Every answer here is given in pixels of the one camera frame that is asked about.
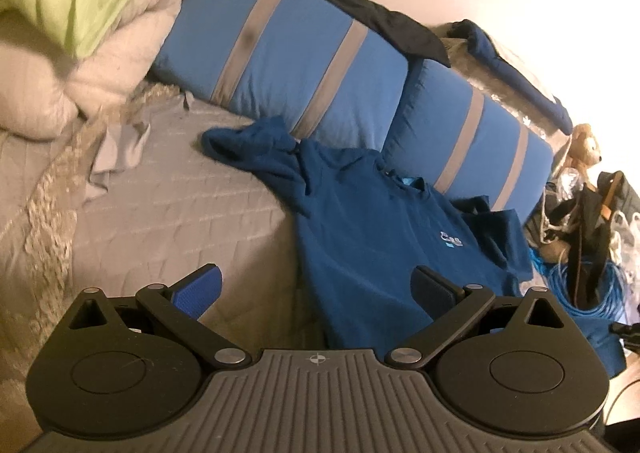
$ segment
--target bed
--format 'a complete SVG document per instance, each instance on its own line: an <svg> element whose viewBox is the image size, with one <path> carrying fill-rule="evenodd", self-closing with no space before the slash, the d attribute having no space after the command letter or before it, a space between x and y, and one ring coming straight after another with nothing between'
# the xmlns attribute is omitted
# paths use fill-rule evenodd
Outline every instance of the bed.
<svg viewBox="0 0 640 453"><path fill-rule="evenodd" d="M257 178L198 148L205 129L250 122L178 95L77 121L52 143L1 136L0 435L7 451L36 431L24 396L28 367L86 287L132 295L213 262L223 292L201 318L205 325L254 354L321 346L292 217ZM140 137L118 155L143 145L142 159L97 173L98 158L114 144L110 134L123 126Z"/></svg>

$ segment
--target blue shirt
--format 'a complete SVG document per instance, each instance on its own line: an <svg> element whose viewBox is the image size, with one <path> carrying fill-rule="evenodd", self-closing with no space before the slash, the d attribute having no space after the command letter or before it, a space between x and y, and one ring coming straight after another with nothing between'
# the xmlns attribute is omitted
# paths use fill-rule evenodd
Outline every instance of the blue shirt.
<svg viewBox="0 0 640 453"><path fill-rule="evenodd" d="M412 296L417 265L497 295L519 295L518 284L532 278L514 211L491 212L482 198L454 207L423 181L409 186L385 171L375 150L298 143L282 118L213 128L202 146L209 157L254 173L293 211L303 274L332 348L373 348L383 357L430 324L420 307L428 301ZM429 297L431 287L415 292ZM615 348L605 326L585 323L592 344L604 339L609 352ZM619 344L613 353L610 375L620 369Z"/></svg>

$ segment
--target gray textured platform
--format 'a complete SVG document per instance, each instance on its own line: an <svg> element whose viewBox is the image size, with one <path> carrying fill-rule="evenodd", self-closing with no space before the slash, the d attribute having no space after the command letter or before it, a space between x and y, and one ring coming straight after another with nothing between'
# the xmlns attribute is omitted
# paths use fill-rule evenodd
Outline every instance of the gray textured platform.
<svg viewBox="0 0 640 453"><path fill-rule="evenodd" d="M590 433L501 438L461 421L418 372L371 351L266 351L257 365L215 375L201 399L162 429L123 441L54 433L28 453L604 453Z"/></svg>

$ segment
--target logo emblem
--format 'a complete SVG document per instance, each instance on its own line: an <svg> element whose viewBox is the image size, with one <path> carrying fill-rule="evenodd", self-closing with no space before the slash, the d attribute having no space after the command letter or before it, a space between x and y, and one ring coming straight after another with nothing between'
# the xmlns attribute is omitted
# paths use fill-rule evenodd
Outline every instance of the logo emblem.
<svg viewBox="0 0 640 453"><path fill-rule="evenodd" d="M444 231L440 232L440 238L444 240L447 247L462 247L462 241L459 238L450 237Z"/></svg>
<svg viewBox="0 0 640 453"><path fill-rule="evenodd" d="M314 354L309 358L309 361L311 361L315 365L320 365L321 363L324 363L326 360L327 358L324 357L322 354Z"/></svg>

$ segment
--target white pillow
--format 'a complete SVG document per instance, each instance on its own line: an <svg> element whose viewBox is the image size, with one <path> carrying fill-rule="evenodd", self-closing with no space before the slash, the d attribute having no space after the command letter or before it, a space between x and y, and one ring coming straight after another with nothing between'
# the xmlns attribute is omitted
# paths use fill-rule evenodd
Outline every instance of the white pillow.
<svg viewBox="0 0 640 453"><path fill-rule="evenodd" d="M0 14L0 127L51 140L78 116L63 92L73 62L17 11Z"/></svg>

